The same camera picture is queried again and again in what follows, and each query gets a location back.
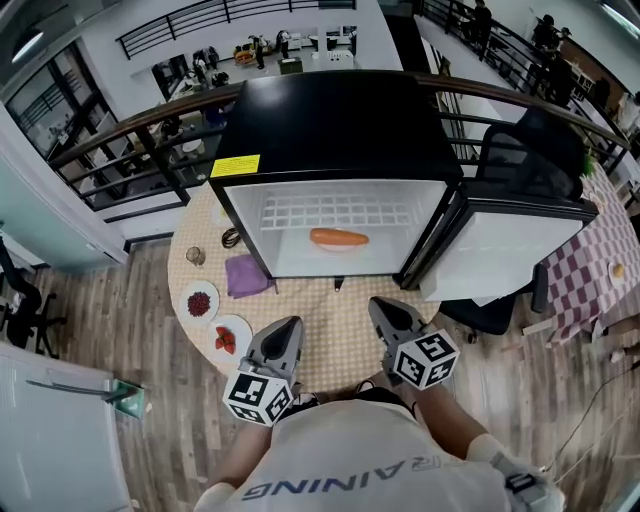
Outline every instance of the ceiling light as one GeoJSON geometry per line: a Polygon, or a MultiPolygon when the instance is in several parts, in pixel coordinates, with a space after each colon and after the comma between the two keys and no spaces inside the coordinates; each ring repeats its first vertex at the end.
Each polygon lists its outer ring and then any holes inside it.
{"type": "Polygon", "coordinates": [[[640,29],[636,27],[633,23],[631,23],[627,18],[625,18],[622,14],[620,14],[615,9],[612,9],[607,4],[602,4],[605,12],[611,16],[614,20],[616,20],[620,25],[626,28],[636,39],[640,37],[640,29]]]}
{"type": "Polygon", "coordinates": [[[42,30],[38,30],[37,28],[28,28],[24,34],[22,34],[18,38],[18,42],[13,49],[13,58],[11,59],[11,63],[13,64],[18,59],[23,57],[31,48],[33,48],[36,43],[43,36],[42,30]]]}

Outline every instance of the cable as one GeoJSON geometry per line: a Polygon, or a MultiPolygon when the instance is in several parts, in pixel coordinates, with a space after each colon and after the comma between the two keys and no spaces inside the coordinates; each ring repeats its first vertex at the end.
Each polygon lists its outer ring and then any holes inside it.
{"type": "Polygon", "coordinates": [[[239,241],[240,234],[235,228],[227,229],[222,234],[222,247],[224,247],[225,249],[231,249],[235,247],[236,245],[238,245],[239,241]]]}
{"type": "Polygon", "coordinates": [[[602,391],[602,389],[609,384],[609,382],[616,380],[618,377],[622,377],[624,374],[629,373],[630,371],[635,370],[636,368],[640,367],[640,361],[636,361],[635,363],[633,363],[631,365],[631,368],[627,368],[625,371],[623,371],[622,373],[619,373],[618,375],[614,375],[613,377],[611,377],[610,379],[604,381],[600,387],[598,388],[598,390],[594,393],[593,398],[591,399],[591,402],[589,403],[589,407],[587,407],[587,410],[584,412],[584,414],[582,415],[582,419],[578,422],[578,424],[576,425],[576,428],[573,429],[573,432],[571,432],[571,435],[569,436],[569,438],[564,442],[564,444],[560,447],[560,449],[556,452],[555,457],[553,458],[553,460],[551,461],[551,463],[545,468],[545,473],[549,472],[551,470],[551,468],[554,466],[554,464],[556,463],[556,461],[558,460],[558,457],[560,457],[560,454],[562,453],[562,451],[567,447],[567,445],[569,444],[569,442],[571,441],[571,439],[573,439],[573,436],[575,435],[575,433],[578,431],[578,429],[580,428],[580,426],[582,425],[582,423],[584,422],[584,420],[587,417],[587,414],[589,414],[589,411],[591,410],[591,407],[593,407],[594,402],[596,401],[596,398],[598,397],[598,394],[600,394],[600,391],[602,391]]]}
{"type": "Polygon", "coordinates": [[[577,466],[578,464],[580,464],[585,457],[587,456],[587,454],[593,450],[593,448],[604,439],[604,437],[611,431],[611,429],[618,423],[618,421],[620,421],[628,412],[629,409],[631,409],[631,406],[634,404],[634,402],[638,399],[638,397],[636,396],[633,400],[631,400],[629,402],[629,405],[627,405],[627,408],[622,412],[622,414],[620,416],[618,416],[613,423],[611,423],[611,425],[609,425],[609,428],[607,430],[605,430],[602,435],[597,439],[596,442],[594,442],[591,446],[589,446],[589,448],[587,448],[585,450],[585,452],[582,454],[582,456],[575,462],[575,464],[573,466],[571,466],[569,469],[567,469],[560,478],[557,478],[553,481],[554,484],[558,484],[565,476],[567,476],[569,473],[571,473],[577,466]]]}

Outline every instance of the staircase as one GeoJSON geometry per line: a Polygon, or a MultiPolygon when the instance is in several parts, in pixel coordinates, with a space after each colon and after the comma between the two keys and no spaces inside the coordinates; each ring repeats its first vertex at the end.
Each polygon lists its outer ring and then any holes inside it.
{"type": "Polygon", "coordinates": [[[413,18],[391,15],[385,15],[384,18],[387,20],[404,70],[431,73],[420,32],[413,18]]]}

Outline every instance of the white t-shirt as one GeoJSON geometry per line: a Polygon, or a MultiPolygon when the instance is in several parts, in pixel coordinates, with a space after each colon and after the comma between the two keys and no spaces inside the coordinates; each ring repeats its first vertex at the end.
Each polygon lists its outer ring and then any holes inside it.
{"type": "MultiPolygon", "coordinates": [[[[483,435],[461,461],[400,406],[332,402],[279,422],[248,480],[237,490],[214,485],[195,512],[509,511],[505,477],[490,464],[499,452],[506,450],[483,435]]],[[[545,492],[544,503],[531,510],[560,512],[562,493],[551,485],[545,492]]]]}
{"type": "Polygon", "coordinates": [[[618,125],[623,132],[629,132],[640,124],[640,105],[633,96],[625,93],[620,100],[620,116],[618,125]]]}

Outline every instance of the shelf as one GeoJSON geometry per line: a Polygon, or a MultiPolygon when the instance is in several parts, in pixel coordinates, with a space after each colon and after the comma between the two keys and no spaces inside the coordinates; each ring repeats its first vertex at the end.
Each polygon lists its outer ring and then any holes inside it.
{"type": "Polygon", "coordinates": [[[270,188],[260,229],[411,226],[406,196],[384,183],[270,188]]]}

